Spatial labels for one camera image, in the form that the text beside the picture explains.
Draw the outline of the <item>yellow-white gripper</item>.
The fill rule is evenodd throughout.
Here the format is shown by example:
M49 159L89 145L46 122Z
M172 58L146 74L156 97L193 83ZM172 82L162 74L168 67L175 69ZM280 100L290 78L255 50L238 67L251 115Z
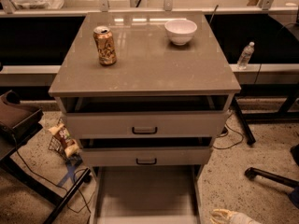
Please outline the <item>yellow-white gripper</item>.
M227 209L214 209L211 212L210 221L212 224L230 224L233 216L235 215L235 211L230 211Z

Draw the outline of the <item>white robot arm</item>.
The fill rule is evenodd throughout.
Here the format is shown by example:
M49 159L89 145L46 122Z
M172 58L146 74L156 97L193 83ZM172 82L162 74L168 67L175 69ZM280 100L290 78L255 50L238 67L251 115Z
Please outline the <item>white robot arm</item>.
M214 209L210 221L212 224L261 224L243 213L227 209Z

